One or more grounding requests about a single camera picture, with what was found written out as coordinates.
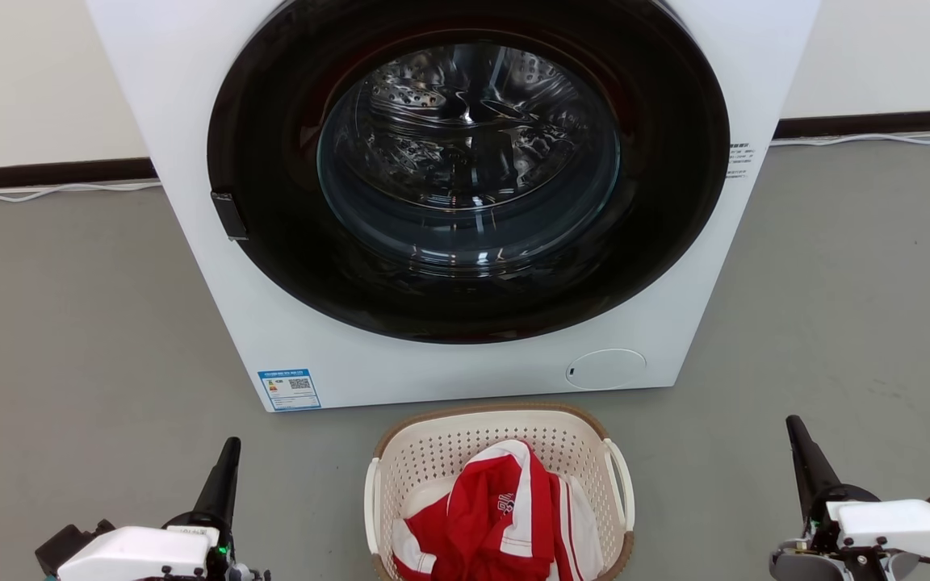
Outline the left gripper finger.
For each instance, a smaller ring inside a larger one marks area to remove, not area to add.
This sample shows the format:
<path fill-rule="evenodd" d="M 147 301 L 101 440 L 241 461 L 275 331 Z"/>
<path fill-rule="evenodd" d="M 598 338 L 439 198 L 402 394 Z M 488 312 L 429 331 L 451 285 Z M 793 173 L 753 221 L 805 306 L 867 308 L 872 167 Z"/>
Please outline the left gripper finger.
<path fill-rule="evenodd" d="M 239 437 L 226 439 L 193 505 L 196 515 L 211 517 L 225 525 L 232 525 L 241 453 L 242 441 Z"/>

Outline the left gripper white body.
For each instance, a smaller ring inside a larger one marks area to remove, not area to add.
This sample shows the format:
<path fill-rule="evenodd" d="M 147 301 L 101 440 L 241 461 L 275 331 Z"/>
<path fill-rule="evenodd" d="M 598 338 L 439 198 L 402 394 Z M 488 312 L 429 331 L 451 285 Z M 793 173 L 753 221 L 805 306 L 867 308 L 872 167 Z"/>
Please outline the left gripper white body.
<path fill-rule="evenodd" d="M 269 580 L 270 570 L 235 559 L 228 520 L 184 512 L 163 527 L 97 533 L 57 566 L 59 580 Z"/>

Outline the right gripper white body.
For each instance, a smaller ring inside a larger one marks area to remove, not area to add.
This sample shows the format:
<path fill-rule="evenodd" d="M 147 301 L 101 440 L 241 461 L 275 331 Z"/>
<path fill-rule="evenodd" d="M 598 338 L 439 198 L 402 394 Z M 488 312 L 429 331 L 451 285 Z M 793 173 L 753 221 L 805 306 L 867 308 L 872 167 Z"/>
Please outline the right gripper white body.
<path fill-rule="evenodd" d="M 775 580 L 905 580 L 930 566 L 930 499 L 881 501 L 850 485 L 815 501 L 803 536 L 770 556 Z"/>

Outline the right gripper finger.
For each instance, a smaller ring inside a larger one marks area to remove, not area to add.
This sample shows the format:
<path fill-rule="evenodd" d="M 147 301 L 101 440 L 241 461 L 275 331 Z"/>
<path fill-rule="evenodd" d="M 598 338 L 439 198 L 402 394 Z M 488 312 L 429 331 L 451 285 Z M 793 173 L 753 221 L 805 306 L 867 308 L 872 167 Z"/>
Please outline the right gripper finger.
<path fill-rule="evenodd" d="M 800 511 L 803 517 L 813 517 L 817 497 L 839 486 L 841 481 L 822 449 L 813 441 L 801 416 L 787 416 L 785 426 L 796 474 Z"/>

